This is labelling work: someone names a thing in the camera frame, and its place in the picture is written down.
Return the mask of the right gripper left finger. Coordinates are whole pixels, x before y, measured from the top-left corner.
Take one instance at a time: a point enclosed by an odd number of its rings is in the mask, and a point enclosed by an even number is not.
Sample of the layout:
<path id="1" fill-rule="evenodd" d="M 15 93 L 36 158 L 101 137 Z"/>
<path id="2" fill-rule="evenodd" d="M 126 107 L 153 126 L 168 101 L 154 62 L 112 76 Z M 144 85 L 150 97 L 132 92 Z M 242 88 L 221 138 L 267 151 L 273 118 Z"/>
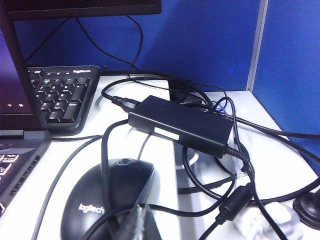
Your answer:
<path id="1" fill-rule="evenodd" d="M 139 216 L 140 206 L 136 204 L 125 218 L 118 232 L 112 237 L 112 240 L 139 240 Z"/>

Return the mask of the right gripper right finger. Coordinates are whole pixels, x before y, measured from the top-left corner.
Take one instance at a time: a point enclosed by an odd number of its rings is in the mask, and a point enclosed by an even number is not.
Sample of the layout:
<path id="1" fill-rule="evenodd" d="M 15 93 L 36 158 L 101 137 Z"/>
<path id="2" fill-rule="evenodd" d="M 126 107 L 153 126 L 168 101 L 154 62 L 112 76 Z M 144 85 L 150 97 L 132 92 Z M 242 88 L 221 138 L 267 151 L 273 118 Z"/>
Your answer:
<path id="1" fill-rule="evenodd" d="M 155 222 L 152 210 L 149 205 L 145 205 L 141 212 L 142 229 L 141 239 L 142 240 L 159 240 L 160 232 Z"/>

